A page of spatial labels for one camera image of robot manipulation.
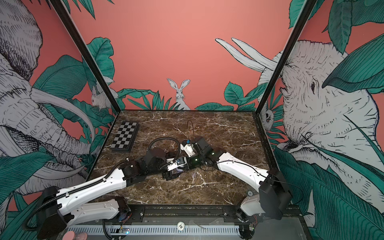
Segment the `rabbit ear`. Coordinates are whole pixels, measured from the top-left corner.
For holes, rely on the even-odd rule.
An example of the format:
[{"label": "rabbit ear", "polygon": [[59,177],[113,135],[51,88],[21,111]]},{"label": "rabbit ear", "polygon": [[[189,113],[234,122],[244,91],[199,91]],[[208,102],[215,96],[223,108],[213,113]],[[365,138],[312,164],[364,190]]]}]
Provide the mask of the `rabbit ear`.
[{"label": "rabbit ear", "polygon": [[181,87],[180,87],[180,89],[183,89],[183,88],[185,88],[188,84],[189,84],[189,82],[190,82],[190,80],[189,79],[187,79],[187,80],[184,80],[183,82],[182,82],[182,84],[181,84]]},{"label": "rabbit ear", "polygon": [[95,88],[95,86],[92,87],[92,95],[96,95],[96,88]]},{"label": "rabbit ear", "polygon": [[169,85],[173,88],[173,89],[176,89],[178,90],[179,88],[177,87],[177,84],[172,80],[172,79],[169,79],[167,78],[168,82],[169,82]]}]

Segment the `marble surface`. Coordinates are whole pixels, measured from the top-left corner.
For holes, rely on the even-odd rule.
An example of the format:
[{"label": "marble surface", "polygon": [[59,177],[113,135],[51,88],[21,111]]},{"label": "marble surface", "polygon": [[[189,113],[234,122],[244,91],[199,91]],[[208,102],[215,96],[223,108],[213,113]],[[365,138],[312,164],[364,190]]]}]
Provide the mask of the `marble surface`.
[{"label": "marble surface", "polygon": [[[238,159],[269,169],[252,113],[196,111],[123,111],[118,116],[90,179],[106,174],[111,166],[126,159],[143,156],[149,143],[158,137],[172,136],[180,142],[192,139],[187,120],[194,124],[195,136],[203,136],[211,146],[222,147]],[[123,121],[138,121],[139,132],[130,153],[112,152],[109,146]],[[169,140],[155,143],[167,151],[176,150]],[[95,201],[123,196],[131,204],[238,204],[252,188],[238,178],[214,168],[196,168],[166,181],[161,174],[148,176],[144,182],[113,191]]]}]

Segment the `table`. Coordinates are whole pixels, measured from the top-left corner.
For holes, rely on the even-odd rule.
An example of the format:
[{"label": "table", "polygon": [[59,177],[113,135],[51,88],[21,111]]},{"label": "table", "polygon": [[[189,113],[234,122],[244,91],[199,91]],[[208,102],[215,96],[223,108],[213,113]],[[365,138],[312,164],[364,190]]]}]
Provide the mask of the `table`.
[{"label": "table", "polygon": [[[122,111],[96,162],[90,179],[106,174],[111,166],[126,158],[143,156],[149,143],[158,137],[172,136],[180,142],[192,139],[187,121],[194,124],[195,136],[203,136],[211,146],[222,147],[238,159],[269,169],[252,113],[199,111]],[[123,121],[138,121],[139,132],[130,153],[112,152],[112,143]],[[177,147],[172,141],[155,146],[168,151]],[[252,188],[240,179],[219,170],[196,168],[166,181],[161,174],[148,176],[144,182],[110,192],[96,202],[123,196],[129,204],[238,204]]]}]

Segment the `rabbit face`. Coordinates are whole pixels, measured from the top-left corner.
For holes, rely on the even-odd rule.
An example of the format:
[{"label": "rabbit face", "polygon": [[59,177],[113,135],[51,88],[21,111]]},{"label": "rabbit face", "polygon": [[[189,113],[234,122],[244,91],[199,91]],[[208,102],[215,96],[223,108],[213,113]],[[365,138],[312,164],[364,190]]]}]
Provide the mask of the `rabbit face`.
[{"label": "rabbit face", "polygon": [[184,80],[180,86],[180,88],[177,87],[177,84],[172,80],[172,79],[169,79],[167,78],[168,82],[169,82],[169,85],[176,90],[176,99],[183,99],[184,98],[184,94],[183,94],[183,88],[185,88],[190,80],[187,79],[187,80]]}]

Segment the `black cable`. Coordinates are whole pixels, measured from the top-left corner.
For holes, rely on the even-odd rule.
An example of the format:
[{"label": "black cable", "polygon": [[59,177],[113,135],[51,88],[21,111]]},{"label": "black cable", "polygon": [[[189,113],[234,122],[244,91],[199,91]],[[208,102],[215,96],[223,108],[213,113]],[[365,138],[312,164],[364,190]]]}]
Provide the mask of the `black cable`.
[{"label": "black cable", "polygon": [[191,122],[192,124],[192,132],[193,132],[193,141],[195,140],[195,129],[193,128],[193,122],[191,120],[188,120],[187,121],[187,130],[189,130],[188,128],[188,123]]},{"label": "black cable", "polygon": [[[124,160],[124,161],[121,161],[121,162],[118,162],[116,163],[112,169],[107,173],[107,175],[105,175],[105,177],[103,179],[107,179],[111,176],[111,174],[113,173],[113,171],[118,167],[120,166],[121,164],[123,163],[126,163],[127,161]],[[57,201],[58,199],[62,198],[62,197],[65,197],[67,194],[71,195],[75,192],[79,192],[79,191],[82,191],[84,189],[87,189],[89,187],[93,187],[101,182],[103,182],[104,180],[103,179],[100,179],[100,180],[97,180],[96,182],[93,182],[93,183],[90,183],[90,184],[87,184],[85,186],[82,186],[82,187],[79,187],[77,189],[74,189],[74,190],[71,190],[69,192],[66,192],[66,193],[63,193],[63,194],[60,194],[60,195],[57,195],[55,196],[54,198],[51,198],[50,200],[44,202],[43,204],[41,204],[38,208],[36,208],[35,210],[33,210],[33,212],[31,212],[31,214],[23,221],[23,224],[22,224],[22,227],[23,227],[23,230],[24,231],[36,231],[37,230],[37,227],[30,227],[28,226],[28,222],[31,220],[31,218],[37,213],[39,212],[41,209],[47,207],[48,205],[50,205],[51,203],[53,203],[54,201]]]},{"label": "black cable", "polygon": [[155,140],[153,140],[153,141],[149,144],[147,150],[151,149],[152,145],[153,145],[155,142],[157,142],[157,141],[161,141],[161,140],[172,140],[172,141],[176,142],[176,143],[177,143],[177,153],[176,153],[176,156],[173,158],[172,161],[170,161],[169,163],[164,164],[163,166],[160,167],[160,169],[162,169],[162,168],[165,167],[165,166],[168,166],[169,164],[172,164],[173,161],[175,161],[175,160],[179,157],[179,154],[180,154],[180,152],[181,152],[180,142],[179,142],[176,138],[173,138],[173,137],[159,137],[159,138],[156,138]]},{"label": "black cable", "polygon": [[[235,163],[240,163],[240,164],[246,165],[246,166],[252,168],[252,169],[253,169],[255,172],[257,172],[257,174],[259,174],[260,176],[265,177],[265,176],[263,176],[261,173],[259,173],[253,166],[251,166],[251,165],[249,165],[249,164],[246,164],[246,163],[243,163],[243,162],[237,162],[237,161],[235,161],[235,160],[225,160],[225,161],[222,161],[222,162],[235,162]],[[209,166],[211,167],[211,166],[213,166],[213,165],[215,165],[215,164],[219,164],[219,163],[222,163],[222,162],[217,162],[217,163],[211,164],[211,165],[209,165]],[[278,177],[275,176],[275,175],[273,175],[272,173],[268,172],[268,174],[271,174],[272,176],[274,176],[275,178],[278,179]],[[282,182],[282,181],[278,181],[278,180],[274,180],[274,179],[270,179],[270,180],[275,181],[275,182]],[[296,186],[296,185],[294,185],[294,184],[292,184],[292,183],[289,183],[289,182],[282,182],[282,183],[286,183],[286,184],[289,184],[289,185],[291,185],[291,186],[297,187],[297,188],[301,191],[301,198],[300,198],[300,200],[298,200],[298,202],[294,203],[293,205],[296,205],[296,204],[298,204],[299,202],[301,202],[301,201],[303,200],[303,198],[304,198],[304,191],[303,191],[300,187],[298,187],[298,186]]]},{"label": "black cable", "polygon": [[[103,233],[105,235],[106,238],[108,238],[109,240],[112,240],[112,239],[116,239],[116,237],[112,238],[112,236],[110,236],[108,233],[107,233],[107,229],[105,228],[105,219],[103,219]],[[125,238],[126,235],[120,235],[119,238],[120,239],[123,239]]]}]

